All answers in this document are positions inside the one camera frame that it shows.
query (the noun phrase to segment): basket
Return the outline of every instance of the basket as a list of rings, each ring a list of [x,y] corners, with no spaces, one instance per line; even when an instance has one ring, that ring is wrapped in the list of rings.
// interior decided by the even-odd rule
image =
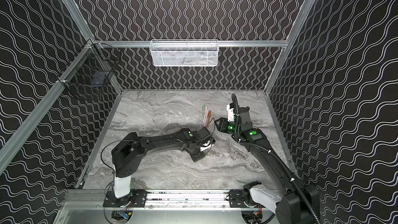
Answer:
[[[154,66],[218,65],[218,40],[151,40],[149,51]]]
[[[107,44],[94,44],[61,83],[78,100],[100,99],[104,88],[110,84],[121,54],[120,50]]]

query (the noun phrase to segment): white wire basket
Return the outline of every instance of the white wire basket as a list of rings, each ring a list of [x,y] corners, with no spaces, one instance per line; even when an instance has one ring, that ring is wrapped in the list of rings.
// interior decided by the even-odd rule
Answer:
[[[218,40],[151,40],[154,66],[215,67]]]

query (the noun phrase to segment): wavy line pattern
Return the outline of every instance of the wavy line pattern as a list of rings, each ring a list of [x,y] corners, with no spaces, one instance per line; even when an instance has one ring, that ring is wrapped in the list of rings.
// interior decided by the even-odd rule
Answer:
[[[217,67],[155,67],[147,48],[120,50],[115,75],[124,89],[261,90],[281,52],[280,47],[220,48]]]
[[[75,0],[98,40],[285,40],[304,0]]]
[[[48,223],[74,188],[116,99],[78,101],[65,90],[0,176],[0,223]]]
[[[85,43],[61,0],[0,0],[0,148]]]
[[[327,224],[398,220],[398,0],[316,0],[270,97]]]

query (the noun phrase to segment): marble surface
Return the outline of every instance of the marble surface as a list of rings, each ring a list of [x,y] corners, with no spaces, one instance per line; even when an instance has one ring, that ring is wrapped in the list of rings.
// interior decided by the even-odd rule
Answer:
[[[125,91],[100,151],[110,142],[123,139],[130,132],[139,136],[157,136],[176,132],[182,127],[198,130],[203,126],[202,105],[212,117],[227,117],[226,105],[235,93],[241,107],[250,107],[253,126],[260,128],[272,147],[286,162],[262,91]],[[213,122],[208,129],[212,132]],[[258,180],[276,189],[264,168],[229,134],[215,130],[216,144],[202,160],[194,163],[187,152],[177,150],[151,154],[142,159],[132,175],[131,187],[144,189],[241,189]],[[112,163],[111,144],[103,153]],[[89,172],[85,189],[104,189],[113,179],[112,171],[100,159],[100,152]]]

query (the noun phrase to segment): black mesh basket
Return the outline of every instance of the black mesh basket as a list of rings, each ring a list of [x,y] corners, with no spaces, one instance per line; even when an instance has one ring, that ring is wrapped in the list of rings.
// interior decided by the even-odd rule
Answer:
[[[62,84],[79,100],[101,99],[121,54],[119,49],[107,44],[94,44]]]

